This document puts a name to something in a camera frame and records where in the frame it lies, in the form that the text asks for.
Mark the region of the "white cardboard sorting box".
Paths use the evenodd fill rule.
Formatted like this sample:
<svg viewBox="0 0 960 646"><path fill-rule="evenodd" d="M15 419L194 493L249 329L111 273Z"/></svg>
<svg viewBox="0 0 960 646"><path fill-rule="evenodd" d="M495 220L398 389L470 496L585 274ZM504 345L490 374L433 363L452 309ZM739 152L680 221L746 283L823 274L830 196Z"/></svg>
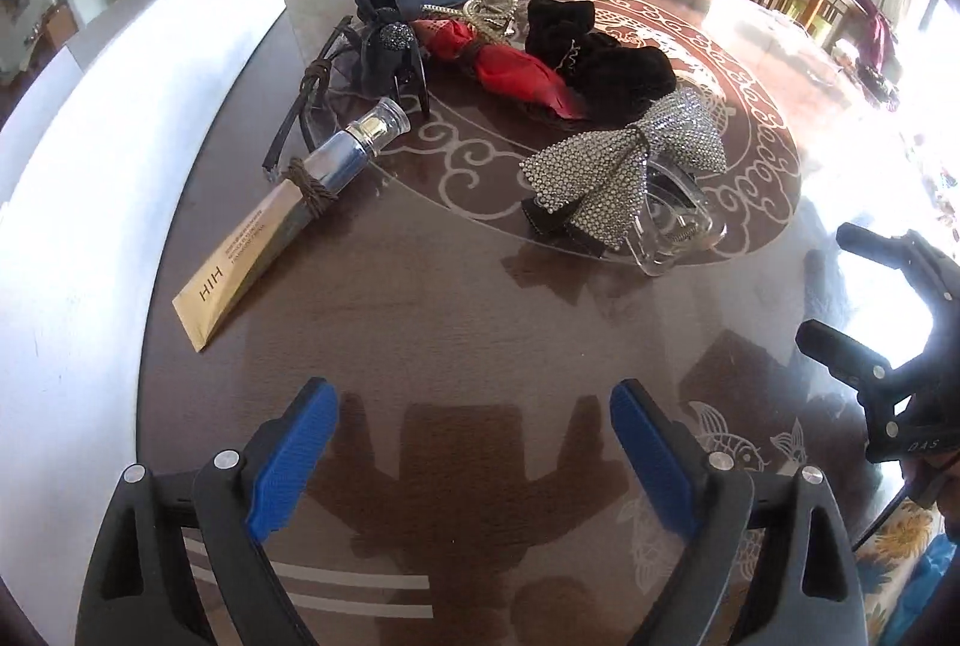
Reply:
<svg viewBox="0 0 960 646"><path fill-rule="evenodd" d="M118 0L2 142L2 581L67 644L137 456L149 302L213 121L284 0Z"/></svg>

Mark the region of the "gold cosmetic tube silver cap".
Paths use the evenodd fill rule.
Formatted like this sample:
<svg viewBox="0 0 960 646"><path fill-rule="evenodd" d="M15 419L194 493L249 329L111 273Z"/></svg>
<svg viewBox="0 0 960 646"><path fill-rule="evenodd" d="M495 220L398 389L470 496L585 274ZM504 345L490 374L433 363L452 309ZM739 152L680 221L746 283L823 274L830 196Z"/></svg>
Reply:
<svg viewBox="0 0 960 646"><path fill-rule="evenodd" d="M274 189L172 300L194 350L200 352L210 343L239 300L299 233L325 214L373 158L409 130L409 116L400 104L382 98L308 157L288 163Z"/></svg>

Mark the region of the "black mesh bow hair clip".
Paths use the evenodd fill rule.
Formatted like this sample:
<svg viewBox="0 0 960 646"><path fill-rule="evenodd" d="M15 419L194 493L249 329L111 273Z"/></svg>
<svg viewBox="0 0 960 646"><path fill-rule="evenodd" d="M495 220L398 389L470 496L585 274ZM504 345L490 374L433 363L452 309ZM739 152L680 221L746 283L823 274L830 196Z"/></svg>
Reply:
<svg viewBox="0 0 960 646"><path fill-rule="evenodd" d="M342 35L358 59L352 84L364 98L402 100L412 90L421 116L431 114L427 72L413 22L423 15L423 0L353 0L359 27L347 20Z"/></svg>

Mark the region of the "floral patterned cloth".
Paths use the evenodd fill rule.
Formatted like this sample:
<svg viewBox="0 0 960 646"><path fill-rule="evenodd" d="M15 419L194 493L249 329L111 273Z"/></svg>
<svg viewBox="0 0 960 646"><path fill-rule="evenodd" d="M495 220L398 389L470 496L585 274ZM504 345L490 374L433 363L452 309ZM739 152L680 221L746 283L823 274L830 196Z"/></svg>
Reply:
<svg viewBox="0 0 960 646"><path fill-rule="evenodd" d="M928 607L957 554L937 506L898 504L857 548L867 643L900 644Z"/></svg>

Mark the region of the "gold beaded hair clip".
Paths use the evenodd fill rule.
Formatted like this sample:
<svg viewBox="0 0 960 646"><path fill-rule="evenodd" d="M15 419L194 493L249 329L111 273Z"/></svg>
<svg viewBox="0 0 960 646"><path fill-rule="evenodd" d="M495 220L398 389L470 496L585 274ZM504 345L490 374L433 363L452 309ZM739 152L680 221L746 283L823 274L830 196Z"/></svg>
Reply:
<svg viewBox="0 0 960 646"><path fill-rule="evenodd" d="M462 20L490 43L508 44L516 31L517 0L466 0L460 7L425 4L430 17Z"/></svg>

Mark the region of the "rhinestone bow hair clip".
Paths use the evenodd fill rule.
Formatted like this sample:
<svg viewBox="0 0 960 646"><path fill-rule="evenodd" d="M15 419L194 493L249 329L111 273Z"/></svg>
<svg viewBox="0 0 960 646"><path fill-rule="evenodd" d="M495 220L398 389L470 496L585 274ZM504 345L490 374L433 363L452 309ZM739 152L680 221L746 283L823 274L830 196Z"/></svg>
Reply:
<svg viewBox="0 0 960 646"><path fill-rule="evenodd" d="M726 171L708 106L681 88L622 129L581 132L526 158L524 214L544 238L566 238L592 256L630 254L657 277L726 236L697 183Z"/></svg>

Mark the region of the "red snack packet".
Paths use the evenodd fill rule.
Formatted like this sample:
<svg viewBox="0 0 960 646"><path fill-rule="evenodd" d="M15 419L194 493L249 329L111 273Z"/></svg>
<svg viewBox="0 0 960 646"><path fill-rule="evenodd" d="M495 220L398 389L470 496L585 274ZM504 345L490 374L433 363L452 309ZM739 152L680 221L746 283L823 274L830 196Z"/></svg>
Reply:
<svg viewBox="0 0 960 646"><path fill-rule="evenodd" d="M418 19L412 26L431 59L460 65L488 93L534 104L563 121L586 117L583 100L560 74L526 51L493 43L462 20Z"/></svg>

